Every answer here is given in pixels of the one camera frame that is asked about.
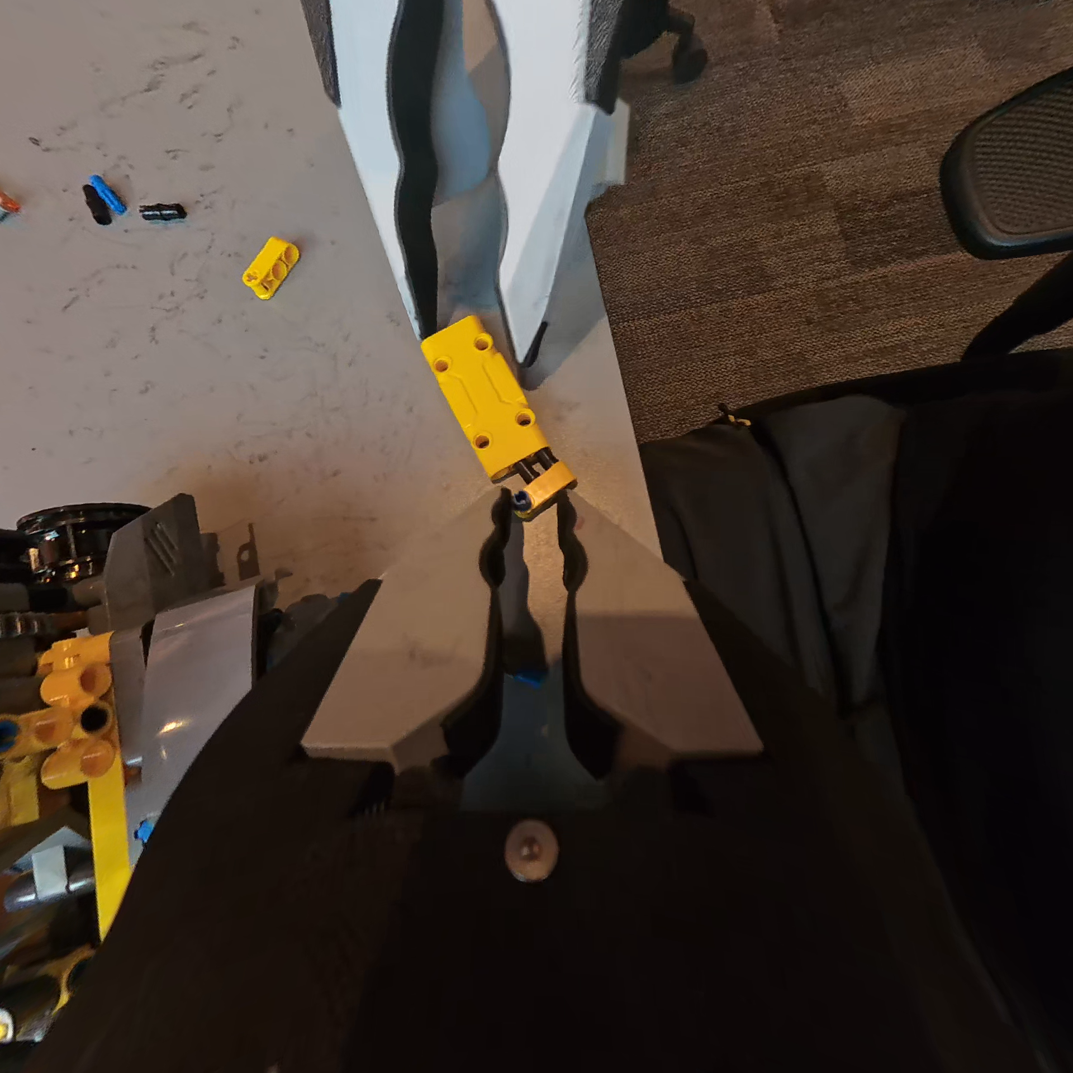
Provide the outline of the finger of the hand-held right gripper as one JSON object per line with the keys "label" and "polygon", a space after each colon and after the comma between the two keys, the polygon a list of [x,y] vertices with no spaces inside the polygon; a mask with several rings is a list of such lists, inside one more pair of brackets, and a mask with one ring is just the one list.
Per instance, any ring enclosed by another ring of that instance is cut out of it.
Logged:
{"label": "finger of the hand-held right gripper", "polygon": [[496,163],[504,230],[496,278],[517,363],[530,367],[561,263],[591,200],[624,180],[621,1],[491,2],[508,74]]}
{"label": "finger of the hand-held right gripper", "polygon": [[443,3],[333,1],[339,117],[414,334],[436,330],[433,80]]}

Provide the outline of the yellow two-hole connector block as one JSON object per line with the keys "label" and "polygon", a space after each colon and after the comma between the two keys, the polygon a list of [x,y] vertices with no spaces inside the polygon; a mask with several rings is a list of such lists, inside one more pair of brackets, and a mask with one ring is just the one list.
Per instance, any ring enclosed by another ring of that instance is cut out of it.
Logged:
{"label": "yellow two-hole connector block", "polygon": [[242,284],[260,302],[269,302],[300,258],[302,250],[297,245],[271,236],[242,271]]}

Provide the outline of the yellow grey toy vehicle model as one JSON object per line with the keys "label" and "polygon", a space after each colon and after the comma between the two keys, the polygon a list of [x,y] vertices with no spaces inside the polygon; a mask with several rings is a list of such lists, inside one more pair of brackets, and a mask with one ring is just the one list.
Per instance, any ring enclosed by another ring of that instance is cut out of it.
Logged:
{"label": "yellow grey toy vehicle model", "polygon": [[281,609],[284,575],[252,526],[203,532],[188,493],[2,529],[2,1071],[74,996],[195,756],[341,600]]}

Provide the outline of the short yellow beam with pins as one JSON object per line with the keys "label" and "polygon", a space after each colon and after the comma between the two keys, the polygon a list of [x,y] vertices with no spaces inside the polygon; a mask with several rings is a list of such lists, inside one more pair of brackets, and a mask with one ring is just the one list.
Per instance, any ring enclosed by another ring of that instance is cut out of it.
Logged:
{"label": "short yellow beam with pins", "polygon": [[511,475],[523,482],[521,488],[511,495],[513,513],[521,521],[534,519],[577,485],[577,477],[552,449],[539,449],[514,464]]}

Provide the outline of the black chair caster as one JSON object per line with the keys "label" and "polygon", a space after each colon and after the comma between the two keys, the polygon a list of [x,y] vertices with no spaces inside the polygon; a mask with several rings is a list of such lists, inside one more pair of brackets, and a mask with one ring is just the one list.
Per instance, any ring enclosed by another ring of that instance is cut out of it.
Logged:
{"label": "black chair caster", "polygon": [[672,36],[671,70],[675,84],[690,83],[704,71],[708,55],[695,32],[692,14],[671,1],[627,1],[620,30],[620,57],[632,59]]}

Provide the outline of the yellow rectangular building panel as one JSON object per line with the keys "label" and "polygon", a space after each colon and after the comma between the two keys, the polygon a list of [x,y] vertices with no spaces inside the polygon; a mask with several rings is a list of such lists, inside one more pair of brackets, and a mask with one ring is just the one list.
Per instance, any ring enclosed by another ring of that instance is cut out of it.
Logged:
{"label": "yellow rectangular building panel", "polygon": [[421,350],[488,477],[515,474],[530,483],[557,464],[516,376],[477,317],[437,330]]}

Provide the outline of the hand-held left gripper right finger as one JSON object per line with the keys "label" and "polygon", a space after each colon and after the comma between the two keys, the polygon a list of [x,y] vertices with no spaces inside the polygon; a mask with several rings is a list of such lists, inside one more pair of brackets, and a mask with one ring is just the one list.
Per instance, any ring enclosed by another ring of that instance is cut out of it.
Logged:
{"label": "hand-held left gripper right finger", "polygon": [[558,508],[567,741],[597,779],[763,752],[684,578],[578,493]]}

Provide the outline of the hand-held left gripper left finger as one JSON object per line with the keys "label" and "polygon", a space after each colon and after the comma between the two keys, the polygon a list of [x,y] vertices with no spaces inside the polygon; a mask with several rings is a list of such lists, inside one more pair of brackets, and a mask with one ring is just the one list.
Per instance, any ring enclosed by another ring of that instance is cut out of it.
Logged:
{"label": "hand-held left gripper left finger", "polygon": [[307,756],[470,771],[490,751],[511,520],[493,490],[405,546],[303,736]]}

